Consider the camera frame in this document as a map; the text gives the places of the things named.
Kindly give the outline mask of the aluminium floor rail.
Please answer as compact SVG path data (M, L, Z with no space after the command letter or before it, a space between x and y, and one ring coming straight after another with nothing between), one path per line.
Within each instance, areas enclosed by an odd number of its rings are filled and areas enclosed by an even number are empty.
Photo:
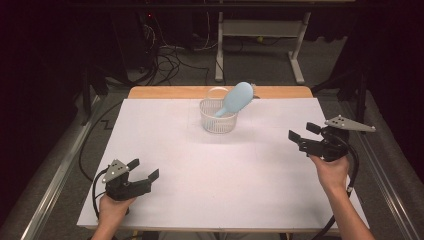
M61 191L67 181L67 178L75 164L74 158L82 147L83 141L86 139L89 130L93 125L94 115L101 107L103 100L99 96L95 96L89 101L89 107L92 108L92 115L89 116L84 125L78 128L78 134L61 160L52 180L49 182L38 207L36 208L30 222L24 230L20 240L38 240L42 229L44 228L51 211L53 210Z
M364 122L374 133L354 133L360 158L356 191L377 240L424 240L424 185L416 176L373 99Z

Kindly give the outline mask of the white table mat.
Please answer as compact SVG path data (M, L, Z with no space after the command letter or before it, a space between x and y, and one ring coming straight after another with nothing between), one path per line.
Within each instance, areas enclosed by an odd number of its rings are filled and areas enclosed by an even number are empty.
M196 99L127 99L99 166L138 159L132 181L160 172L131 206L126 229L315 232L332 211L288 133L311 139L307 123L324 121L315 98L255 99L233 131L211 134Z

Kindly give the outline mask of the white metal desk frame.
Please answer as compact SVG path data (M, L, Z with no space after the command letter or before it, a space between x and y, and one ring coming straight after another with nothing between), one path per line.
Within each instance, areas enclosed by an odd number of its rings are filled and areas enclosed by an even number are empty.
M223 38L225 36L234 37L275 37L275 38L295 38L296 45L293 51L289 51L287 56L291 64L296 83L303 85L303 77L298 55L309 25L311 13L303 14L302 20L277 21L277 20L230 20L225 19L223 13L219 13L218 18L218 36L217 36L217 54L215 63L215 80L222 82L224 80L224 54Z

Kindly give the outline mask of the white plastic basket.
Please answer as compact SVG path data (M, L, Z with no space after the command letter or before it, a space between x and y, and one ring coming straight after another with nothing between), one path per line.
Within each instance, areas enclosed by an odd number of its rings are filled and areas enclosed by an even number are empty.
M231 132L237 123L237 113L225 113L221 117L216 117L215 113L223 107L223 97L213 97L215 93L228 93L224 87L213 87L209 89L205 98L200 101L201 126L204 130L213 134L226 134Z

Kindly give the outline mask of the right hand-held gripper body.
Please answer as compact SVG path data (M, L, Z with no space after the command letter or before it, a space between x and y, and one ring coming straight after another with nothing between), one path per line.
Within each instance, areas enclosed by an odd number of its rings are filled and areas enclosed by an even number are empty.
M323 158L331 162L348 154L349 135L351 131L340 130L334 127L321 127L322 140L304 139L304 143L299 145L299 150L308 155Z

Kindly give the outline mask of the person's right hand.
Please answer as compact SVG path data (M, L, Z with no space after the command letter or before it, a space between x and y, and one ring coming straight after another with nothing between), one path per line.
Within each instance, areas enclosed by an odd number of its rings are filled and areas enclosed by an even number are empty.
M345 189L349 170L349 161L346 157L332 162L326 162L313 155L310 155L309 158L316 166L319 182L326 193Z

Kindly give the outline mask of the black metal stand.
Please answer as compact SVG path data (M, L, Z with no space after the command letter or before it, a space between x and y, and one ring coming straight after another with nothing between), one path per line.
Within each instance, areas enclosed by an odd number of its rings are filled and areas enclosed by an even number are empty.
M89 64L84 64L81 67L81 80L84 111L82 125L85 126L92 115L91 90L94 90L94 92L99 96L107 96L108 87L104 74L96 65L92 66Z
M339 86L340 91L337 98L341 101L349 100L356 95L356 112L355 119L351 120L341 115L333 117L325 121L329 127L334 127L346 131L359 132L375 132L374 126L364 124L364 116L366 109L366 91L367 91L367 74L368 71L362 67L353 67L338 76L330 77L328 80L311 88L313 94L321 90Z

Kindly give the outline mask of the person's left hand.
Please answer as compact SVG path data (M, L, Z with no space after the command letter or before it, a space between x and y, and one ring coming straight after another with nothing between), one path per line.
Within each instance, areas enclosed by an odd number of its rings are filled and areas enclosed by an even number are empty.
M106 227L118 227L126 216L130 205L135 198L124 201L116 201L104 195L100 199L99 225Z

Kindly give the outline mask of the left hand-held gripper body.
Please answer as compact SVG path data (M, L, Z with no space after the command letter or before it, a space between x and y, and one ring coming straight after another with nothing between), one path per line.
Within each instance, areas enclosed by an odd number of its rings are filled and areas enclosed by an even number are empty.
M102 179L105 184L106 194L116 201L129 200L151 192L152 183L147 179L131 182L127 164L114 159L108 166Z

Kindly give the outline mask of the light blue hairbrush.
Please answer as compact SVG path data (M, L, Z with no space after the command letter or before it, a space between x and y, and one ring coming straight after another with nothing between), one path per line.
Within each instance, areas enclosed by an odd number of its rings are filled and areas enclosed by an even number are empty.
M240 82L224 97L222 107L214 114L222 117L226 113L238 113L254 98L254 87L248 82Z

